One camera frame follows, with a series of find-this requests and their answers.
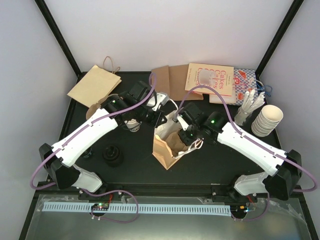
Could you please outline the pulp cup carrier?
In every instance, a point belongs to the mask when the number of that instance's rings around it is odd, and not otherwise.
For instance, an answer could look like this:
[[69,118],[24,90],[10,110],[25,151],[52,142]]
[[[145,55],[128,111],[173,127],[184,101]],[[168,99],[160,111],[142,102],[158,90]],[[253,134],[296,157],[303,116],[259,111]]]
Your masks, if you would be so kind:
[[188,147],[181,141],[178,132],[171,133],[165,140],[168,147],[171,149],[173,156],[178,156],[179,152],[185,152]]

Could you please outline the orange paper bag white handles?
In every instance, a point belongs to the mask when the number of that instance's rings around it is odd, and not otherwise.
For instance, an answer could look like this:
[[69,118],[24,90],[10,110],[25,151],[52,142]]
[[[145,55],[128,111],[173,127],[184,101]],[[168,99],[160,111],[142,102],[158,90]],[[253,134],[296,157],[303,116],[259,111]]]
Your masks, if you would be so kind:
[[167,122],[154,129],[152,155],[166,170],[169,170],[183,156],[199,150],[204,143],[199,138],[187,144],[182,142],[178,132],[183,128],[179,122],[174,122],[175,113],[176,110],[173,110],[167,114],[165,116]]

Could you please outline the stack of pulp cup carriers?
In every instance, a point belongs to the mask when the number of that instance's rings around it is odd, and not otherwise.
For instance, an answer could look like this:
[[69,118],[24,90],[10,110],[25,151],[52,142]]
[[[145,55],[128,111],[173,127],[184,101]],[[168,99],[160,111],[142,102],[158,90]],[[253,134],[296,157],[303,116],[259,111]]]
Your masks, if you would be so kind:
[[92,104],[86,112],[86,120],[89,120],[94,115],[94,113],[101,108],[102,103],[104,103],[109,97],[117,95],[117,93],[106,95],[105,97],[101,98],[98,102]]

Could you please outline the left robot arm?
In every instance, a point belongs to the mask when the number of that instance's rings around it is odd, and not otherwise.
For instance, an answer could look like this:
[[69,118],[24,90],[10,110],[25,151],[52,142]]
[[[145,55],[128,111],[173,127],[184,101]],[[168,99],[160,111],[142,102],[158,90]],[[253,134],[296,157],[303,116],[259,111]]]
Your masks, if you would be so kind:
[[95,199],[103,199],[107,186],[96,173],[77,166],[78,158],[101,137],[131,120],[154,128],[166,123],[160,108],[168,100],[166,93],[156,92],[154,85],[143,81],[135,83],[129,91],[107,97],[74,132],[53,145],[45,143],[39,148],[43,167],[59,189],[81,188]]

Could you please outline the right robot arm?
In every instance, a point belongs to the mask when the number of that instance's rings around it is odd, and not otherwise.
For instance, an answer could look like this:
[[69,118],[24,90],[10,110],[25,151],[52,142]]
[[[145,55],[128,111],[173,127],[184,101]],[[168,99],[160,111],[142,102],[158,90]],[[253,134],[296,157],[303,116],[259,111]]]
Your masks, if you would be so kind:
[[227,189],[228,198],[234,202],[251,194],[269,193],[279,200],[288,200],[302,176],[301,155],[259,140],[226,120],[217,111],[206,115],[194,103],[178,110],[173,121],[181,125],[178,135],[189,146],[196,140],[220,143],[241,153],[259,167],[262,172],[241,175]]

